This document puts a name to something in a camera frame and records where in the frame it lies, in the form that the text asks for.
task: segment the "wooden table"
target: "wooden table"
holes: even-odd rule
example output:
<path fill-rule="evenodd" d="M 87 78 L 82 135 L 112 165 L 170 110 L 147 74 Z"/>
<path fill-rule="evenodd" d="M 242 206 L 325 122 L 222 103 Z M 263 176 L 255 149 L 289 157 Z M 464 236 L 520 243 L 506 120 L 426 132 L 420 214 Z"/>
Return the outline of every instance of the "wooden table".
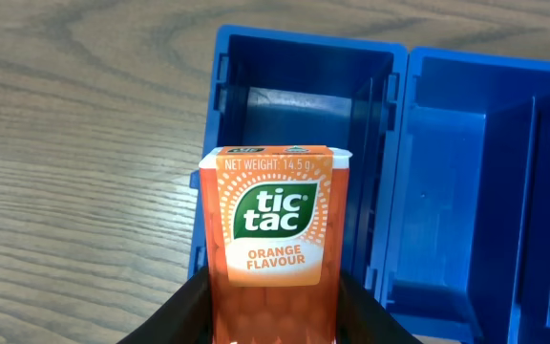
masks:
<path fill-rule="evenodd" d="M 550 1 L 0 0 L 0 342 L 111 343 L 186 279 L 223 23 L 550 59 Z"/>

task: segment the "orange label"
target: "orange label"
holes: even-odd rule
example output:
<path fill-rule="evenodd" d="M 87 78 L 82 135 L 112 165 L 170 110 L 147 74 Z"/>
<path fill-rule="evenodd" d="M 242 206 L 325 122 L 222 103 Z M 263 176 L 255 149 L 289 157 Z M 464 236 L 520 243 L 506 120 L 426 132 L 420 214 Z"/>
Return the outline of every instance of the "orange label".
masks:
<path fill-rule="evenodd" d="M 229 281 L 320 281 L 332 151 L 325 146 L 224 147 L 216 158 Z"/>

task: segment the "wood grain surface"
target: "wood grain surface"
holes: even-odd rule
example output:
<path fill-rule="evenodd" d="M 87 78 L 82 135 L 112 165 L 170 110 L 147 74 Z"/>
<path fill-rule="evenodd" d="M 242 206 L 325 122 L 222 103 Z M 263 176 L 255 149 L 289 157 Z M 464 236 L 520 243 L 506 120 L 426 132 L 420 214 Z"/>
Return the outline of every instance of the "wood grain surface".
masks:
<path fill-rule="evenodd" d="M 550 59 L 541 0 L 0 0 L 0 343 L 112 343 L 184 282 L 223 23 Z"/>

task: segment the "blue container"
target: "blue container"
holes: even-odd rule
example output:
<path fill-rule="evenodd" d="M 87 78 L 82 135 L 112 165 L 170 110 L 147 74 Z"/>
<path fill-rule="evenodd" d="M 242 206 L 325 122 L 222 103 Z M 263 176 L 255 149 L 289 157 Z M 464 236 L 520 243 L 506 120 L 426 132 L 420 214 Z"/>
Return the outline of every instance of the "blue container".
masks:
<path fill-rule="evenodd" d="M 550 63 L 223 27 L 203 154 L 257 144 L 353 153 L 342 267 L 410 332 L 550 343 Z"/>

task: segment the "orange tic tac container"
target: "orange tic tac container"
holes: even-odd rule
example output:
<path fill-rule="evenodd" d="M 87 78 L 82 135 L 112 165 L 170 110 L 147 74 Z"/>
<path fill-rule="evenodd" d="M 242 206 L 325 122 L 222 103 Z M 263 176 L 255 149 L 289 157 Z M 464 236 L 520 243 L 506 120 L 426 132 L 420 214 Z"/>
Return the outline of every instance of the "orange tic tac container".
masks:
<path fill-rule="evenodd" d="M 214 343 L 334 342 L 350 156 L 252 146 L 201 161 Z"/>

